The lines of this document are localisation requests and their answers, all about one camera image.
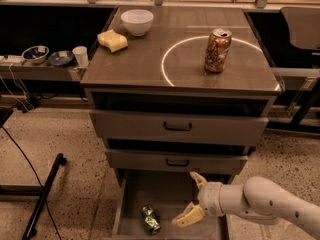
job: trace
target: bowl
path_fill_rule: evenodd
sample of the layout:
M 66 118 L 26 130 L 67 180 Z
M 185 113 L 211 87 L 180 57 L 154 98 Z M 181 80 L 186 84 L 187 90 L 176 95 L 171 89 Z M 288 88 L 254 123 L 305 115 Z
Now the bowl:
M 151 28 L 153 13 L 148 10 L 134 9 L 121 14 L 125 29 L 134 36 L 143 36 Z
M 48 61 L 51 65 L 60 67 L 68 65 L 74 59 L 71 51 L 59 51 L 51 54 Z
M 37 45 L 28 48 L 22 53 L 22 57 L 26 61 L 30 61 L 33 64 L 40 64 L 44 62 L 49 53 L 49 48 L 43 45 Z

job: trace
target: soda can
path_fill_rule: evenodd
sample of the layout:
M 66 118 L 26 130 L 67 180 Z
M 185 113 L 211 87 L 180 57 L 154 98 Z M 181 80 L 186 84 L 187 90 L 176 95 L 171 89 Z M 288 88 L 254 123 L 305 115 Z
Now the soda can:
M 223 71 L 227 54 L 231 45 L 232 33 L 229 30 L 217 28 L 212 30 L 205 56 L 205 69 L 219 73 Z
M 157 234 L 161 229 L 161 225 L 159 217 L 153 207 L 150 204 L 143 206 L 141 209 L 141 215 L 146 230 L 152 235 Z

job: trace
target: yellow sponge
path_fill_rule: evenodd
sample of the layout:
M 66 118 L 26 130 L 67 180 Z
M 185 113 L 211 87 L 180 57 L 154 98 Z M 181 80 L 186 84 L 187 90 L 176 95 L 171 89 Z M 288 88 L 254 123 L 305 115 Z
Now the yellow sponge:
M 128 47 L 127 38 L 117 34 L 113 29 L 98 34 L 98 41 L 100 45 L 108 47 L 112 53 Z

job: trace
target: white bowl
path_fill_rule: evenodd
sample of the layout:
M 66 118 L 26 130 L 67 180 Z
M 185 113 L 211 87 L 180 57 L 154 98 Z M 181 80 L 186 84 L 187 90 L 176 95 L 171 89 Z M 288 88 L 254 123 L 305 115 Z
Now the white bowl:
M 49 48 L 43 45 L 37 45 L 28 48 L 22 53 L 22 57 L 33 64 L 41 64 L 47 58 Z
M 153 13 L 148 10 L 134 9 L 121 14 L 125 29 L 134 36 L 143 36 L 151 28 Z

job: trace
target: can lid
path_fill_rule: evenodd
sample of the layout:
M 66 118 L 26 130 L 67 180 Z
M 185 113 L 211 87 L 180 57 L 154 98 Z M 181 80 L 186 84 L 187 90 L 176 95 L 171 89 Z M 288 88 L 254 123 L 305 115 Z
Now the can lid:
M 218 37 L 221 37 L 221 38 L 227 38 L 227 37 L 230 37 L 232 35 L 230 30 L 222 29 L 222 28 L 214 29 L 212 32 L 213 32 L 213 34 L 215 36 L 218 36 Z

